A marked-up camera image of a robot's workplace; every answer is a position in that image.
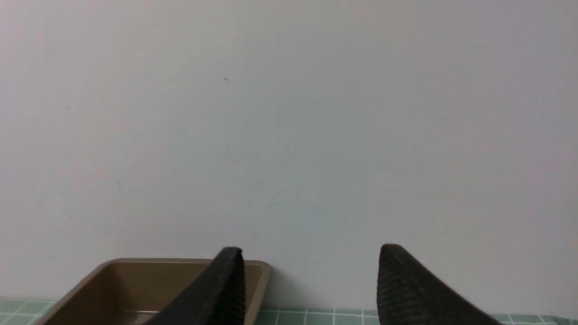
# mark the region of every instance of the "green grid mat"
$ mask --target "green grid mat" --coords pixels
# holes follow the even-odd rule
[[[0,325],[34,325],[53,306],[47,300],[0,300]],[[578,325],[578,320],[540,315],[493,315],[506,325]],[[379,325],[368,309],[263,308],[256,325]]]

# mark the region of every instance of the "brown tray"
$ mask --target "brown tray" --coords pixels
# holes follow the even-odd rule
[[[87,275],[37,325],[140,325],[149,320],[201,274],[212,260],[121,258]],[[247,311],[253,325],[271,266],[245,261]]]

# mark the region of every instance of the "table surface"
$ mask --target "table surface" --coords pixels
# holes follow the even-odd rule
[[[34,325],[55,304],[47,300],[0,300],[0,325]],[[546,315],[493,315],[505,325],[578,325]],[[262,308],[255,325],[379,325],[368,309]]]

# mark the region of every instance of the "white wall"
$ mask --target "white wall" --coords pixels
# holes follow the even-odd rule
[[[269,305],[372,308],[398,242],[578,317],[576,31],[575,0],[1,1],[0,296],[239,245]]]

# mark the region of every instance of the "grid line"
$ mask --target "grid line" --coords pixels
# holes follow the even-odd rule
[[[15,303],[16,302],[21,302],[22,305],[18,306]],[[35,306],[35,308],[32,308],[33,305],[30,305],[30,303],[42,303],[41,305],[37,305]],[[9,303],[12,304],[14,307],[18,306],[17,308],[6,308],[8,305],[4,305],[5,303]],[[16,320],[18,321],[19,324],[23,324],[21,323],[22,320],[26,320],[28,323],[26,325],[34,325],[36,322],[38,322],[38,320],[40,318],[42,318],[42,316],[44,316],[51,308],[53,308],[55,306],[55,302],[54,301],[50,301],[50,300],[27,300],[27,299],[18,299],[18,300],[2,300],[0,299],[0,306],[4,305],[4,309],[0,309],[0,319],[4,318],[3,321],[0,322],[0,325],[12,325]],[[335,325],[336,322],[336,318],[338,317],[342,317],[342,316],[348,316],[348,317],[360,317],[361,318],[361,325],[366,325],[366,324],[373,324],[375,322],[376,319],[378,319],[378,315],[376,313],[375,310],[364,310],[364,309],[351,309],[348,310],[348,312],[344,312],[346,310],[341,310],[342,312],[337,312],[336,308],[331,308],[331,309],[327,309],[327,310],[322,310],[322,309],[311,309],[311,308],[303,308],[303,309],[298,309],[298,310],[291,310],[291,309],[287,309],[284,310],[283,308],[268,308],[268,309],[264,309],[262,310],[260,313],[268,313],[271,315],[271,313],[275,313],[275,317],[270,317],[268,322],[258,322],[259,325],[281,325],[279,323],[280,319],[279,316],[281,315],[281,313],[297,313],[300,315],[303,315],[303,325],[307,325],[307,316],[308,315],[327,315],[325,316],[327,318],[327,325]],[[578,321],[577,320],[572,320],[572,319],[565,319],[565,318],[561,318],[561,317],[552,317],[552,316],[544,316],[544,315],[516,315],[516,317],[518,316],[533,316],[534,319],[536,320],[535,322],[515,322],[514,319],[512,318],[511,314],[500,314],[502,317],[498,317],[497,315],[494,315],[494,317],[498,317],[501,321],[499,321],[501,324],[503,325],[578,325]]]

